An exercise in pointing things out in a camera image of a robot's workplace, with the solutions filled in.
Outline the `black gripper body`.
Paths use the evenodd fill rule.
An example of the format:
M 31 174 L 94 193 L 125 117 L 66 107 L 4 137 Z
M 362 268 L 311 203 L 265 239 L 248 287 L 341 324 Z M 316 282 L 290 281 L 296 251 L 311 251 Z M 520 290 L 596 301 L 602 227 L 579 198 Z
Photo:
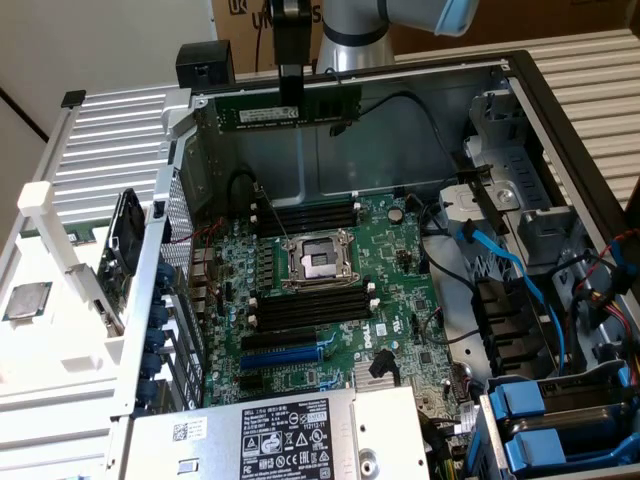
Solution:
M 269 2 L 273 28 L 276 65 L 308 65 L 311 63 L 312 31 L 319 13 L 309 0 Z

